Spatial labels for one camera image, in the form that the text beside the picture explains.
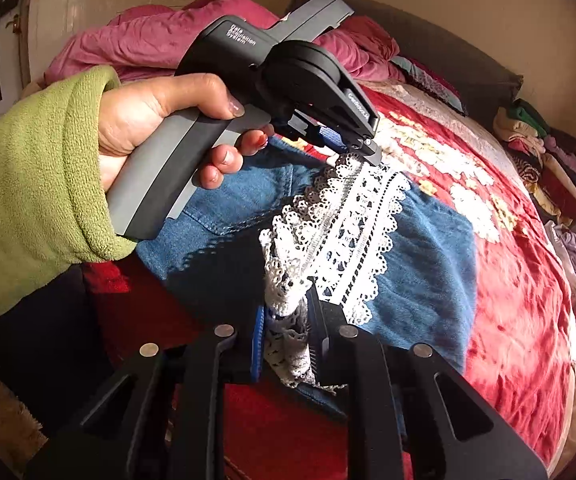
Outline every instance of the fleece sleeve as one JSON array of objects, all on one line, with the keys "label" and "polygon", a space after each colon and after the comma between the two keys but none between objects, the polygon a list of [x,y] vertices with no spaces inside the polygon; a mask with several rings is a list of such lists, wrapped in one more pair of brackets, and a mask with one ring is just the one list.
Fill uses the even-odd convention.
[{"label": "fleece sleeve", "polygon": [[0,314],[71,264],[133,250],[114,234],[99,176],[99,103],[118,85],[112,68],[92,68],[0,118]]}]

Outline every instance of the pink blanket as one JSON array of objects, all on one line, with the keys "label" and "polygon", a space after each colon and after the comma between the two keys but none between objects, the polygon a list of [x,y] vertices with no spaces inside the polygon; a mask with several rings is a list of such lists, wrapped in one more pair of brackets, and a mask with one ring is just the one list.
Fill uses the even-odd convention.
[{"label": "pink blanket", "polygon": [[[214,20],[233,14],[255,27],[270,28],[279,18],[251,0],[195,0],[182,10],[164,6],[127,9],[108,25],[70,38],[44,73],[47,85],[99,65],[111,65],[122,81],[172,75],[194,39]],[[315,40],[350,74],[367,81],[404,78],[388,60],[395,40],[366,17],[351,17]]]}]

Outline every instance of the person's left hand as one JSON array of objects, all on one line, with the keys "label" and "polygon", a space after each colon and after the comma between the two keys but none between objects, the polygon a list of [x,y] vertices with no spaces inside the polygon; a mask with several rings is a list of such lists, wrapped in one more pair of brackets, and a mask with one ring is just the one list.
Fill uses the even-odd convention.
[{"label": "person's left hand", "polygon": [[[104,92],[99,105],[99,167],[104,190],[112,186],[127,156],[175,110],[198,107],[214,119],[241,117],[244,107],[214,74],[156,77]],[[223,175],[241,169],[243,155],[254,155],[274,135],[268,124],[239,137],[237,147],[222,144],[210,150],[198,172],[206,189],[215,189]]]}]

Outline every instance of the metal rivet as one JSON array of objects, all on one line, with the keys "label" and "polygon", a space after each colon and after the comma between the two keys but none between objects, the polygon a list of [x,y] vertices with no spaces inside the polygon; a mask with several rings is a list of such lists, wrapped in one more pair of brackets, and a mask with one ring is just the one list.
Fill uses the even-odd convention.
[{"label": "metal rivet", "polygon": [[426,343],[419,343],[412,348],[412,351],[417,357],[430,357],[432,355],[432,347]]},{"label": "metal rivet", "polygon": [[339,327],[339,335],[341,337],[352,339],[353,337],[359,335],[359,330],[356,328],[356,326],[342,325]]},{"label": "metal rivet", "polygon": [[214,335],[217,337],[230,337],[235,333],[232,325],[219,325],[214,328]]},{"label": "metal rivet", "polygon": [[154,357],[159,353],[159,347],[154,343],[146,343],[139,348],[139,353],[144,357]]}]

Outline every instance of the headboard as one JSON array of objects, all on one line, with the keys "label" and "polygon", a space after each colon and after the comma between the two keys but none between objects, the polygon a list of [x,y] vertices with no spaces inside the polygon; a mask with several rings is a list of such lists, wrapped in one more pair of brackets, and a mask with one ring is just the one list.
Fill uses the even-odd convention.
[{"label": "headboard", "polygon": [[[292,0],[294,10],[308,0]],[[488,130],[497,108],[513,101],[523,83],[490,56],[444,28],[373,0],[343,0],[356,16],[366,15],[395,38],[402,56],[412,57],[449,81],[468,114]]]}]

